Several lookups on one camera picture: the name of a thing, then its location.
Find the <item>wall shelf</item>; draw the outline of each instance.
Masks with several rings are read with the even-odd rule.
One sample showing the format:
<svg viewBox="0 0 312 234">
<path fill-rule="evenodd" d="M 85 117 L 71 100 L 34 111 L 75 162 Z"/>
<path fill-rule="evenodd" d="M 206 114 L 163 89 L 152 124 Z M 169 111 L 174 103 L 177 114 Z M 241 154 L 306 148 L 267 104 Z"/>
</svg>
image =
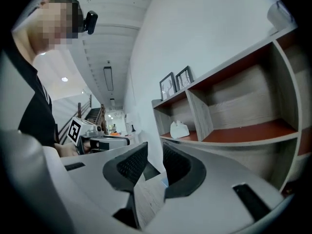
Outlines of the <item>wall shelf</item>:
<svg viewBox="0 0 312 234">
<path fill-rule="evenodd" d="M 312 97 L 301 108 L 300 91 L 307 90 L 308 80 L 301 64 L 296 67 L 302 61 L 294 35 L 293 29 L 278 32 L 172 97 L 152 101 L 161 140 L 229 156 L 282 190 L 298 154 L 302 114 L 312 111 Z M 190 135 L 171 138 L 174 120 L 186 124 Z M 312 118 L 305 123 L 311 126 Z"/>
</svg>

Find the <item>gray floor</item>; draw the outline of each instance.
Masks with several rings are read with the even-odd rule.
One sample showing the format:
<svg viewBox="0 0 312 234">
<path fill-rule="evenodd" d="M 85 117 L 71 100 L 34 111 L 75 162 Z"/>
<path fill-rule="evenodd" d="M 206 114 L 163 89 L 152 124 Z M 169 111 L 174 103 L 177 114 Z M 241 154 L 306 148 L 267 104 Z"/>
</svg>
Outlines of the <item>gray floor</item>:
<svg viewBox="0 0 312 234">
<path fill-rule="evenodd" d="M 164 204 L 166 186 L 161 182 L 167 174 L 161 173 L 147 181 L 142 174 L 135 186 L 136 214 L 142 230 L 148 225 Z"/>
</svg>

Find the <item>staircase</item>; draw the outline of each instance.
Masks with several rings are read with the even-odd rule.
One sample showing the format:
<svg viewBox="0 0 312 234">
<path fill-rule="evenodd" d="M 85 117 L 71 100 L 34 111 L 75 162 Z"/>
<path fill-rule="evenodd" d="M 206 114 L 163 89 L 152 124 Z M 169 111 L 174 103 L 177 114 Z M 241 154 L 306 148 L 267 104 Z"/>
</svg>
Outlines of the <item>staircase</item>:
<svg viewBox="0 0 312 234">
<path fill-rule="evenodd" d="M 88 115 L 86 116 L 86 120 L 95 124 L 95 121 L 98 117 L 98 113 L 100 112 L 101 108 L 93 108 L 91 109 L 91 111 L 88 113 Z"/>
</svg>

